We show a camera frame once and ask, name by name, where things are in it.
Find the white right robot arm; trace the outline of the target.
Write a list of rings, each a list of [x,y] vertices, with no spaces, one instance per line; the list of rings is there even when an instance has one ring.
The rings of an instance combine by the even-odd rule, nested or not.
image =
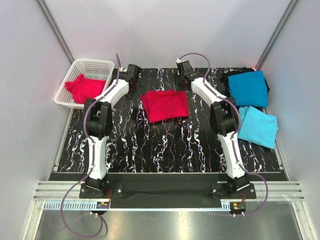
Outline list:
[[[226,97],[212,87],[204,76],[195,72],[189,61],[176,60],[178,73],[176,82],[179,86],[197,94],[210,107],[209,124],[217,135],[226,161],[227,183],[221,189],[213,189],[214,197],[239,198],[250,184],[244,170],[238,144],[238,132],[241,118],[232,97]]]

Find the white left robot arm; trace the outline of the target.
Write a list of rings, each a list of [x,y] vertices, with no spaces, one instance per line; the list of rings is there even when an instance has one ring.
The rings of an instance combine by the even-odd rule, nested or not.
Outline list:
[[[84,104],[83,132],[88,141],[89,166],[81,185],[81,192],[97,198],[108,195],[106,142],[113,130],[112,107],[128,93],[136,91],[141,68],[129,64],[125,70],[118,70],[112,84],[95,98],[88,98]]]

